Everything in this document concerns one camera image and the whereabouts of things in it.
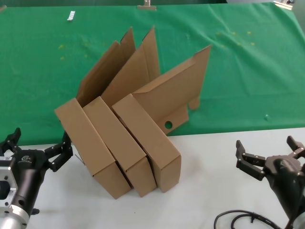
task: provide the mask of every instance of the black cable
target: black cable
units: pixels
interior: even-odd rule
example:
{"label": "black cable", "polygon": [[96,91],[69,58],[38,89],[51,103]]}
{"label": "black cable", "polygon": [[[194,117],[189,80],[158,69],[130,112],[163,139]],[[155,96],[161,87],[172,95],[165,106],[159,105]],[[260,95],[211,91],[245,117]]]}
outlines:
{"label": "black cable", "polygon": [[278,225],[276,225],[275,223],[273,223],[271,220],[269,220],[268,218],[262,216],[262,215],[259,215],[259,214],[256,214],[255,212],[250,212],[250,211],[245,211],[245,210],[231,210],[231,211],[226,211],[226,212],[223,212],[221,214],[219,214],[216,218],[215,218],[215,221],[214,221],[214,229],[216,229],[216,224],[217,224],[217,221],[218,219],[221,217],[221,216],[224,216],[224,215],[227,215],[227,214],[230,214],[230,213],[243,213],[241,215],[238,215],[236,216],[232,222],[231,222],[231,229],[235,229],[234,228],[234,223],[241,217],[251,217],[251,223],[253,223],[253,220],[254,219],[257,219],[267,225],[269,225],[270,227],[274,228],[274,229],[281,229]]}

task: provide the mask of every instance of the brown cardboard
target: brown cardboard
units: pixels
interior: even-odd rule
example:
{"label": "brown cardboard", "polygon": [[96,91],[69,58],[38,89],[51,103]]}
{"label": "brown cardboard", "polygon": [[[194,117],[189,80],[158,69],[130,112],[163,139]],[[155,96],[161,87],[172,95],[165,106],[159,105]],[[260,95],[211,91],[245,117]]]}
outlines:
{"label": "brown cardboard", "polygon": [[111,107],[158,76],[160,76],[160,67],[153,27],[143,39],[140,47],[102,93],[102,99]]}
{"label": "brown cardboard", "polygon": [[[158,124],[169,133],[188,120],[187,105],[197,109],[211,46],[196,53],[133,93],[134,98]],[[165,123],[170,121],[172,128]]]}
{"label": "brown cardboard", "polygon": [[132,94],[112,106],[120,120],[142,146],[152,162],[162,192],[179,182],[181,155]]}
{"label": "brown cardboard", "polygon": [[155,190],[156,183],[146,154],[102,98],[97,97],[86,105],[84,112],[139,196]]}
{"label": "brown cardboard", "polygon": [[57,108],[55,113],[90,174],[113,198],[128,192],[131,187],[78,101],[76,99],[68,101]]}
{"label": "brown cardboard", "polygon": [[82,80],[76,96],[79,104],[84,107],[100,96],[134,52],[135,43],[130,28],[121,44],[115,41]]}
{"label": "brown cardboard", "polygon": [[55,110],[90,174],[114,198],[128,192],[131,187],[82,107],[101,95],[135,49],[132,28],[130,28],[121,43],[115,41],[84,77],[76,99]]}

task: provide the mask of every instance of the white label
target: white label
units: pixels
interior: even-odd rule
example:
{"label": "white label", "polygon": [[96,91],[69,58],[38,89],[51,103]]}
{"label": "white label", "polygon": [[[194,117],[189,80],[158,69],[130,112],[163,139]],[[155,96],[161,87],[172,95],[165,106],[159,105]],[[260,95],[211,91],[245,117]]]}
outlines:
{"label": "white label", "polygon": [[75,14],[75,11],[71,11],[71,12],[70,12],[70,15],[69,15],[69,17],[68,17],[68,21],[73,20],[74,14]]}
{"label": "white label", "polygon": [[11,156],[0,156],[0,161],[10,161],[12,160]]}

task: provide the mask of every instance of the white table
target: white table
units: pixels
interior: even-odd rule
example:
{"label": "white table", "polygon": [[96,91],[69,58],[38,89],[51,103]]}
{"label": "white table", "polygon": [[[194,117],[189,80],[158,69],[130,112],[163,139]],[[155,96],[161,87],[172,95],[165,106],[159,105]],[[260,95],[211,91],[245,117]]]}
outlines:
{"label": "white table", "polygon": [[[27,228],[212,229],[215,217],[232,209],[255,211],[284,228],[288,218],[266,178],[257,181],[235,167],[235,143],[241,140],[251,154],[285,155],[288,135],[305,144],[305,128],[170,137],[182,154],[180,183],[143,198],[132,190],[113,199],[73,156],[57,173],[47,172],[35,205],[41,212]],[[222,217],[217,228],[230,228],[234,215]],[[269,228],[248,218],[235,227]]]}

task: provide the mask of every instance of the green fabric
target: green fabric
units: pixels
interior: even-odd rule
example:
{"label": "green fabric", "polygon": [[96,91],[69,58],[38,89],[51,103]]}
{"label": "green fabric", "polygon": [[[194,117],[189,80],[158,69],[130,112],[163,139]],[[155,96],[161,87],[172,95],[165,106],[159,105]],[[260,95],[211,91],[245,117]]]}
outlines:
{"label": "green fabric", "polygon": [[139,45],[153,25],[162,72],[213,44],[200,108],[172,135],[305,126],[305,38],[272,3],[7,8],[0,24],[0,139],[20,127],[21,144],[59,142],[53,110],[130,26]]}

